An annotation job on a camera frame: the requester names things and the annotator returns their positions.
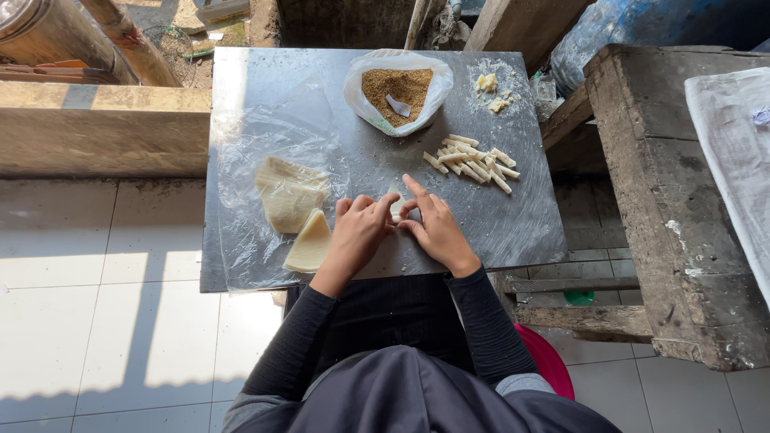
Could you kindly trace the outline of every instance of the bamboo pole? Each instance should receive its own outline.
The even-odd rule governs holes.
[[[102,32],[118,47],[143,85],[182,87],[158,49],[131,20],[124,5],[117,5],[113,0],[80,0],[80,3],[99,23]]]

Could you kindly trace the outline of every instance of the left hand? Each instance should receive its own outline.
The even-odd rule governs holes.
[[[372,260],[385,235],[396,231],[389,224],[390,205],[399,198],[397,193],[388,193],[378,202],[364,195],[355,201],[337,200],[332,245],[310,282],[314,290],[328,297],[342,293],[345,285]]]

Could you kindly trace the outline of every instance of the green object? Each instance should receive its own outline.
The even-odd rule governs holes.
[[[573,307],[587,307],[594,302],[594,292],[564,292],[564,299]]]

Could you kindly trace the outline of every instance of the stainless steel table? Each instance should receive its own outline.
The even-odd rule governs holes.
[[[524,61],[518,52],[420,52],[446,62],[454,74],[454,88],[431,126],[410,136],[391,138],[358,117],[344,102],[343,79],[350,60],[368,50],[353,49],[247,49],[217,48],[214,55],[211,143],[216,134],[233,127],[215,119],[258,104],[282,102],[297,84],[317,74],[325,85],[346,158],[350,161],[353,196],[379,198],[390,184],[409,173],[430,192],[450,205],[470,246],[488,270],[508,269],[566,260],[567,241],[554,198],[551,175],[542,148]],[[474,83],[480,73],[495,72],[498,92],[511,90],[516,99],[494,115],[476,98]],[[451,171],[444,175],[422,159],[423,151],[436,153],[448,134],[472,137],[481,149],[493,146],[517,161],[518,180],[509,180],[513,192],[496,185],[478,186]],[[219,200],[217,149],[209,144],[206,183],[206,225],[203,231],[203,266],[200,291],[268,289],[234,284],[223,263],[223,249],[238,248],[243,238],[233,229],[232,210]],[[276,254],[285,257],[290,245]],[[386,238],[377,255],[356,279],[443,272],[408,233]],[[265,265],[258,273],[279,273]],[[306,284],[312,274],[295,273],[294,284]]]

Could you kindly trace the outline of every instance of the small paper slip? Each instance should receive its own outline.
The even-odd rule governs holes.
[[[411,105],[405,104],[403,102],[398,102],[395,99],[393,99],[393,97],[390,95],[385,96],[385,99],[387,99],[387,103],[390,104],[390,107],[393,109],[394,112],[397,112],[398,114],[401,114],[404,117],[409,117],[409,113],[412,112]]]

